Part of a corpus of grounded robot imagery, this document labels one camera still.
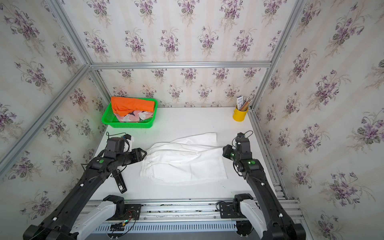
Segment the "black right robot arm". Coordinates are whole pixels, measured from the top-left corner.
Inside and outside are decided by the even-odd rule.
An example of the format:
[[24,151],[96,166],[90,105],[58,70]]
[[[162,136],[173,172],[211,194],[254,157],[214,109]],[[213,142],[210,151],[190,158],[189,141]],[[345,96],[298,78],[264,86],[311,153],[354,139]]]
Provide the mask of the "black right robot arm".
[[246,134],[238,133],[232,144],[223,147],[223,157],[233,161],[235,172],[255,195],[255,198],[249,194],[234,196],[236,215],[246,217],[262,240],[305,240],[303,225],[295,223],[284,210],[268,183],[261,162],[253,158]]

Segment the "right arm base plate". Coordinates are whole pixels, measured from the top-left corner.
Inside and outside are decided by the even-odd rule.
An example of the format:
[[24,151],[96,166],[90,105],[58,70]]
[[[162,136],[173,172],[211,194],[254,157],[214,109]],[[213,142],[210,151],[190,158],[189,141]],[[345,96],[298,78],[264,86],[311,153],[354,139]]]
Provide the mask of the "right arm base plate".
[[216,209],[221,219],[262,219],[264,217],[261,208],[250,194],[237,194],[233,201],[216,202]]

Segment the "orange shorts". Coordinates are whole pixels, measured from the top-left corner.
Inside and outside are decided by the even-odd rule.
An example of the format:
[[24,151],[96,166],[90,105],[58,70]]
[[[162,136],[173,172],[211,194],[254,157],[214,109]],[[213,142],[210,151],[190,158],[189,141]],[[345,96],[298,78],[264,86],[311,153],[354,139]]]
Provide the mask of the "orange shorts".
[[134,111],[153,112],[155,102],[143,99],[111,97],[111,106],[114,114],[124,117]]

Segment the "white cloth garment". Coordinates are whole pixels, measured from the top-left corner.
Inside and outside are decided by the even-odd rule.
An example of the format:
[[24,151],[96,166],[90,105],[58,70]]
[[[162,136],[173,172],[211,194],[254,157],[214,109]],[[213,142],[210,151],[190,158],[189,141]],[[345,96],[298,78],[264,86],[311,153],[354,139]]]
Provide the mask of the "white cloth garment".
[[155,143],[147,150],[140,176],[165,185],[195,185],[228,178],[216,133]]

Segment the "pink shark print shorts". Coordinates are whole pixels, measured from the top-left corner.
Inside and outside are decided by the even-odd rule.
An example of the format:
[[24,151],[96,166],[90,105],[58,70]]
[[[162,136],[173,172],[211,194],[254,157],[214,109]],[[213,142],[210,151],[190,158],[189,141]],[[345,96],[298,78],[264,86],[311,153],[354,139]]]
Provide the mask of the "pink shark print shorts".
[[147,112],[147,111],[133,111],[125,116],[120,116],[119,114],[114,113],[115,117],[118,119],[121,123],[138,123],[145,120],[148,120],[153,117],[153,112]]

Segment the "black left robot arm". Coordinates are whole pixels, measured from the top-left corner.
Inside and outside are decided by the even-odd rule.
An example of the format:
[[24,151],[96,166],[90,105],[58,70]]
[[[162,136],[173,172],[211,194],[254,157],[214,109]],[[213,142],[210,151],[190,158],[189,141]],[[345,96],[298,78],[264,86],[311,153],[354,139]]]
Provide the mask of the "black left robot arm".
[[109,195],[80,222],[76,221],[90,198],[109,177],[115,178],[120,192],[125,193],[127,187],[119,167],[139,163],[146,155],[147,152],[141,148],[132,148],[130,135],[109,138],[105,149],[90,160],[65,199],[38,226],[29,226],[23,239],[84,240],[104,221],[123,218],[126,215],[124,198]]

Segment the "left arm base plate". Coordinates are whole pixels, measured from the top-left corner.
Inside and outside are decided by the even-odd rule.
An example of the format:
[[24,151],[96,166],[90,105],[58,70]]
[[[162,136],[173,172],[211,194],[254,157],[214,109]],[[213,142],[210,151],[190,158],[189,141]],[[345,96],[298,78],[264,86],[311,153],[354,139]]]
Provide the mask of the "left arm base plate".
[[108,195],[103,199],[103,203],[114,204],[115,210],[107,221],[138,220],[140,217],[141,204],[127,204],[123,197]]

